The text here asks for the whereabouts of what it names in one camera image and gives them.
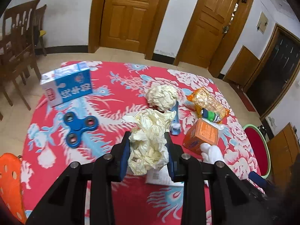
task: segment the orange plastic stool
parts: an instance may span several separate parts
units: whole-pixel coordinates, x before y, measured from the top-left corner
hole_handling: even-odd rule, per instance
[[[4,153],[0,157],[0,195],[11,213],[25,224],[20,182],[21,164],[21,160],[11,153]]]

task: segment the door handle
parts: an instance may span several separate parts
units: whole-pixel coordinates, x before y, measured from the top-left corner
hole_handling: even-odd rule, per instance
[[[282,88],[284,89],[287,86],[287,80],[284,81],[285,83],[283,84]]]
[[[224,26],[224,27],[223,27],[222,34],[226,34],[226,33],[228,32],[228,30],[229,30],[229,26],[228,26],[228,25],[227,25],[227,26]]]

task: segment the red logo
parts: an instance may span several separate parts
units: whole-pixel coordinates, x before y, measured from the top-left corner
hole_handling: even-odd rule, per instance
[[[47,89],[46,92],[47,92],[47,96],[48,96],[49,101],[52,101],[52,100],[55,99],[55,95],[54,95],[54,90],[53,89]]]

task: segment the dark doorway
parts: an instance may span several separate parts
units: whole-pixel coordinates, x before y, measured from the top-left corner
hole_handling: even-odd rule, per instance
[[[292,77],[300,58],[300,46],[280,33],[274,49],[246,95],[262,116],[276,101]]]

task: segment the blue fidget spinner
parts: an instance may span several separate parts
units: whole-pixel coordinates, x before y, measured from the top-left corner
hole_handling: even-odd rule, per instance
[[[78,119],[74,112],[67,112],[64,115],[64,123],[71,128],[66,137],[66,143],[71,148],[80,145],[83,132],[93,131],[98,127],[98,119],[95,116]]]

